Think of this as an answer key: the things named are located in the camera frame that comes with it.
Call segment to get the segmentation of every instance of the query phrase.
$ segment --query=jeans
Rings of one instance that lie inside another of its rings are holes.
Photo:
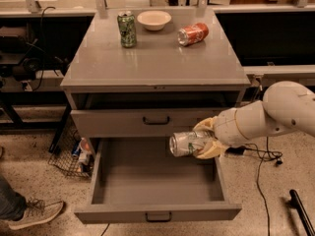
[[[26,198],[16,193],[0,174],[0,219],[20,219],[23,217],[26,208]]]

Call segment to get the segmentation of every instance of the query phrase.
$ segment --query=cabinet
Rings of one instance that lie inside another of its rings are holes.
[[[211,9],[167,12],[163,30],[136,23],[132,49],[120,46],[117,10],[96,14],[61,84],[94,151],[91,192],[75,210],[84,223],[222,220],[241,210],[228,201],[219,158],[175,158],[168,139],[239,104],[248,79]],[[177,30],[196,22],[210,36],[180,47]]]

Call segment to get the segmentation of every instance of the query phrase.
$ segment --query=sneaker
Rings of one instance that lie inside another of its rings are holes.
[[[12,230],[20,230],[32,225],[46,223],[60,212],[63,207],[63,201],[60,200],[37,200],[30,199],[27,202],[27,209],[23,218],[18,221],[9,221],[9,227]]]

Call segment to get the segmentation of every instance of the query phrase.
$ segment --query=open drawer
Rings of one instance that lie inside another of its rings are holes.
[[[174,157],[168,138],[102,140],[83,223],[231,220],[220,162]]]

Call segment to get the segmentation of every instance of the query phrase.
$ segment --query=wire basket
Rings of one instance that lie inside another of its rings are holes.
[[[93,157],[91,156],[89,164],[85,165],[79,162],[78,157],[72,155],[73,149],[80,140],[78,131],[69,117],[48,164],[58,168],[66,177],[91,178],[94,166]]]

